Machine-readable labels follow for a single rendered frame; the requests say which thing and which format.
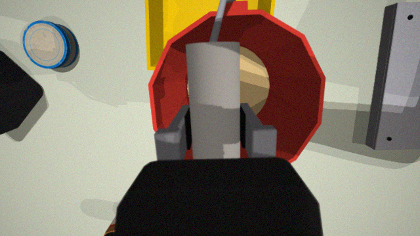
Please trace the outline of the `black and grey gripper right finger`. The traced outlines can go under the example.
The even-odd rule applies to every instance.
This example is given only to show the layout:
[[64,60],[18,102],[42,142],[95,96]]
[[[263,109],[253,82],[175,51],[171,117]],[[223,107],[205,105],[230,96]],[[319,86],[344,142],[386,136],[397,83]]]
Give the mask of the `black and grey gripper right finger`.
[[248,103],[240,103],[240,142],[249,158],[276,157],[277,130],[263,125]]

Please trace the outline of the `paprika spice jar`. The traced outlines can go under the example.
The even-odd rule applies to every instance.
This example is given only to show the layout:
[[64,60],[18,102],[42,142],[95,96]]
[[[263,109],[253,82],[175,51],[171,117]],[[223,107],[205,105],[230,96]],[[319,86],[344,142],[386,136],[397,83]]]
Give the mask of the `paprika spice jar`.
[[104,236],[114,236],[115,224],[116,224],[116,216],[113,219],[110,226],[108,227],[108,229],[106,230]]

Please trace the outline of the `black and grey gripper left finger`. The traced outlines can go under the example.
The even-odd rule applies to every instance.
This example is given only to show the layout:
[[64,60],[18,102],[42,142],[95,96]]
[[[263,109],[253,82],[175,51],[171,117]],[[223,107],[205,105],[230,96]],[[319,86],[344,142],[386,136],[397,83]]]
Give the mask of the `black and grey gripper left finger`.
[[192,145],[190,105],[183,105],[168,128],[154,134],[157,160],[183,160]]

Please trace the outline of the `yellow square tray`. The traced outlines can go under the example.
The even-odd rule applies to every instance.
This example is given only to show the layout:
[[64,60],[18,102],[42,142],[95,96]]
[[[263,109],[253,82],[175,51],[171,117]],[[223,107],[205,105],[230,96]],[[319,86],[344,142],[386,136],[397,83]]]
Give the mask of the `yellow square tray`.
[[[248,10],[262,9],[274,16],[275,0],[248,1]],[[155,70],[167,41],[209,11],[220,0],[145,0],[147,70]]]

